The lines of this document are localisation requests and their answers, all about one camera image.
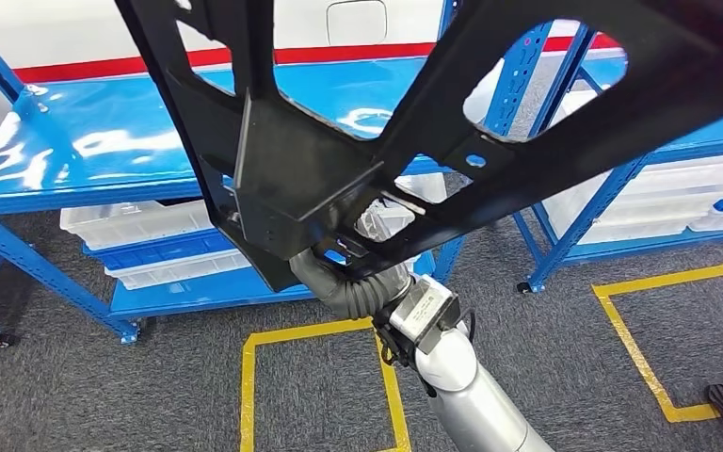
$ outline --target black metal bracket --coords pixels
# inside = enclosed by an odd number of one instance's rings
[[[317,246],[359,278],[381,271],[723,117],[723,1],[465,1],[375,139],[352,137],[279,92],[273,0],[117,0],[159,87],[211,220],[274,290],[297,283],[286,260]],[[538,137],[496,137],[464,99],[523,33],[558,18],[626,50],[624,78]],[[235,94],[192,72],[182,21],[231,49]],[[394,184],[419,153],[473,182],[432,204]],[[485,159],[481,166],[466,156]],[[233,187],[223,176],[233,177]],[[354,224],[377,197],[416,219],[377,242]]]

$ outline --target yellow floor tape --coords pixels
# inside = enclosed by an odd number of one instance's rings
[[[681,271],[678,273],[669,273],[667,275],[653,276],[651,278],[643,278],[640,280],[591,286],[594,290],[594,294],[600,300],[600,304],[605,310],[605,314],[608,316],[608,319],[611,320],[611,324],[614,325],[614,329],[617,331],[619,339],[622,340],[622,344],[624,344],[625,348],[627,348],[628,354],[634,360],[636,368],[638,368],[642,378],[647,382],[647,385],[650,386],[650,390],[655,396],[655,399],[658,400],[658,404],[661,406],[661,411],[664,412],[664,416],[669,422],[702,421],[705,419],[714,419],[718,417],[719,414],[714,411],[709,404],[680,408],[675,407],[672,404],[669,394],[667,394],[667,391],[664,389],[661,381],[659,381],[652,372],[650,365],[647,363],[647,360],[644,358],[641,350],[636,345],[631,332],[628,331],[628,327],[625,325],[625,322],[622,321],[622,317],[619,315],[617,308],[611,301],[611,297],[619,294],[627,294],[629,292],[654,289],[665,285],[689,283],[692,281],[718,278],[722,276],[723,265],[708,266],[705,268]]]
[[[242,394],[240,408],[240,452],[253,451],[253,404],[254,380],[256,378],[256,348],[264,344],[294,341],[307,337],[323,336],[338,332],[372,330],[370,318],[360,320],[342,320],[339,322],[321,323],[305,327],[286,328],[283,330],[263,331],[252,333],[242,348]],[[381,343],[376,335],[378,349]],[[397,378],[394,369],[381,361],[381,374],[386,388],[387,402],[392,417],[392,430],[395,447],[381,452],[410,452],[411,442],[406,429],[406,415],[403,412],[403,402],[400,399],[400,389],[397,387]]]

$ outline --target blue shelving unit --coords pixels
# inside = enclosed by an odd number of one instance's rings
[[[586,59],[586,51],[593,39],[594,32],[581,26],[539,110],[531,129],[531,136],[549,126],[561,100],[571,90],[575,81],[583,80],[599,94],[604,88],[616,84],[625,74],[628,62],[623,57]],[[611,201],[644,166],[716,155],[723,155],[723,119],[613,169],[578,218],[561,237],[555,235],[541,202],[534,204],[531,210],[549,244],[547,251],[539,246],[522,213],[515,213],[513,217],[517,227],[536,261],[536,268],[528,275],[527,284],[521,284],[520,289],[529,288],[532,292],[543,290],[546,279],[560,266],[723,240],[723,231],[696,233],[686,230],[682,234],[663,237],[578,245],[578,240],[591,227],[592,221],[605,211]]]
[[[443,26],[452,18],[452,6],[452,0],[445,3],[450,14]],[[507,69],[493,104],[522,99],[549,28],[546,24],[531,30],[506,54]],[[276,80],[288,96],[312,111],[359,137],[373,137],[369,126],[382,127],[385,115],[365,118],[364,127],[348,119],[358,111],[392,112],[424,61],[412,57],[279,66]],[[201,76],[233,89],[231,71]],[[0,57],[0,89],[13,103],[0,128],[0,215],[200,196],[178,134],[147,75],[25,87]],[[491,110],[487,124],[505,135],[515,113],[516,108]],[[449,169],[418,157],[404,174],[438,171]],[[436,262],[425,253],[418,271],[432,271],[445,280],[461,243],[444,244]],[[134,291],[118,284],[112,302],[104,303],[1,223],[0,256],[115,332],[124,344],[137,340],[133,318],[312,297],[302,286],[274,294],[255,271],[244,269]]]

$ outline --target gray carpet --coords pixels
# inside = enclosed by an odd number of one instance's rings
[[[553,63],[526,93],[535,111]],[[515,121],[526,133],[530,112]],[[113,283],[56,214],[7,218],[86,288]],[[533,262],[510,218],[468,236],[449,286],[478,313],[476,350],[557,451],[723,451],[717,420],[670,424],[591,285],[723,264],[723,244],[559,270],[540,294],[516,294]],[[723,279],[614,297],[672,400],[701,402],[723,382]],[[242,346],[254,331],[330,321],[315,301],[160,317],[140,343],[116,337],[5,265],[0,327],[0,452],[236,450]],[[394,447],[374,341],[366,331],[260,346],[258,451],[367,452]],[[454,450],[409,370],[398,369],[412,450]]]

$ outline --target robotic arm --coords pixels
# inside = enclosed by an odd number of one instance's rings
[[[401,263],[722,118],[723,0],[459,2],[372,139],[279,91],[274,0],[116,2],[210,219],[270,288],[304,282],[340,317],[371,315],[386,361],[416,370],[460,450],[550,451],[476,359],[458,297]],[[617,40],[630,60],[625,76],[526,142],[470,123],[462,106],[478,81],[527,30],[556,18]],[[177,22],[231,51],[233,92],[192,71]],[[419,154],[472,183],[440,203],[409,193],[394,180]],[[368,211],[379,198],[414,221],[381,235]],[[345,262],[327,259],[328,250]]]
[[[366,235],[389,235],[372,210],[357,228]],[[416,371],[431,409],[460,452],[553,451],[475,357],[474,320],[468,329],[458,296],[442,284],[409,274],[403,264],[353,281],[312,250],[290,259],[290,267],[337,316],[373,317],[384,347],[381,357]]]

